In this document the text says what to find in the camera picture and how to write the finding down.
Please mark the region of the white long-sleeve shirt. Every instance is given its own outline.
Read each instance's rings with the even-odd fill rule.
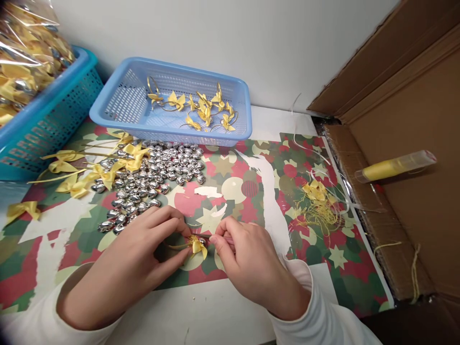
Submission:
[[[270,315],[278,345],[304,344],[381,344],[377,337],[348,309],[331,304],[314,284],[307,264],[301,260],[284,260],[287,270],[311,292],[306,312],[295,321],[283,321]],[[79,331],[67,325],[56,307],[88,272],[92,264],[78,268],[33,308],[7,324],[4,331],[12,345],[102,345],[120,320],[97,331]]]

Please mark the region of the cardboard box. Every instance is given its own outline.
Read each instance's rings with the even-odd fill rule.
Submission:
[[[342,123],[326,126],[327,137],[365,209],[372,245],[401,242],[376,253],[398,300],[414,297],[411,268],[421,247],[416,281],[420,293],[432,297],[422,308],[400,308],[405,323],[398,310],[377,317],[391,314],[400,320],[393,326],[412,325],[427,341],[449,330],[446,339],[458,343],[460,1],[402,1],[309,109]],[[381,188],[354,178],[356,170],[425,149],[438,163],[422,172],[379,181]],[[424,327],[420,315],[437,327]]]

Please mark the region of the thread spool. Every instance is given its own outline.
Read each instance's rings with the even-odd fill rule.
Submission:
[[[434,154],[427,150],[421,150],[358,170],[355,172],[355,177],[361,183],[367,183],[420,169],[436,162]]]

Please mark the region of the clear plastic bag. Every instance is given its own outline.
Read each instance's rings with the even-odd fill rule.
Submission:
[[[11,0],[0,17],[0,127],[75,60],[49,0]]]

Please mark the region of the blue plastic basket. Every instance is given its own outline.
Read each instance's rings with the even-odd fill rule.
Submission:
[[[96,56],[73,48],[76,61],[0,130],[0,180],[35,179],[88,116],[103,84]]]
[[[196,131],[189,126],[179,128],[185,124],[190,108],[167,112],[155,104],[152,110],[151,99],[147,97],[149,76],[155,79],[165,100],[172,91],[177,97],[184,93],[187,99],[192,94],[195,102],[198,102],[197,91],[209,99],[216,94],[219,82],[223,101],[239,112],[233,125],[236,130],[226,132],[221,126],[212,132]],[[252,133],[249,89],[241,79],[141,57],[128,58],[117,67],[94,102],[90,117],[98,125],[119,128],[141,139],[234,146]],[[190,117],[203,123],[196,112],[191,112]],[[215,116],[214,124],[221,118]]]

